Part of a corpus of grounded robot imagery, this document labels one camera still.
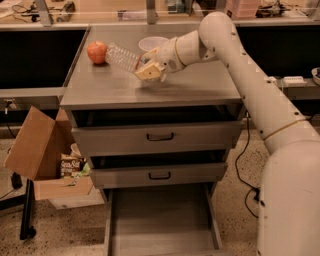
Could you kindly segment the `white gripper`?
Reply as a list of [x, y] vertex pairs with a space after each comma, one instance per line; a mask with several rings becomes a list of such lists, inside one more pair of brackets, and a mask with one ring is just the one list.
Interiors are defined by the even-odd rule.
[[177, 37], [172, 38], [162, 44], [159, 48], [154, 48], [146, 52], [145, 59], [153, 59], [157, 56], [157, 61], [151, 64], [145, 64], [135, 71], [135, 75], [143, 81], [152, 81], [161, 79], [165, 71], [174, 73], [183, 70], [185, 66], [178, 57], [176, 49]]

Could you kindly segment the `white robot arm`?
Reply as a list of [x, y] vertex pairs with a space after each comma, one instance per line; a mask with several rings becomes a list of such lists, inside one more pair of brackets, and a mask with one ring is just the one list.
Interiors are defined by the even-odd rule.
[[141, 80], [222, 61], [270, 153], [263, 169], [257, 256], [320, 256], [320, 136], [245, 51], [232, 20], [213, 12], [199, 28], [141, 55]]

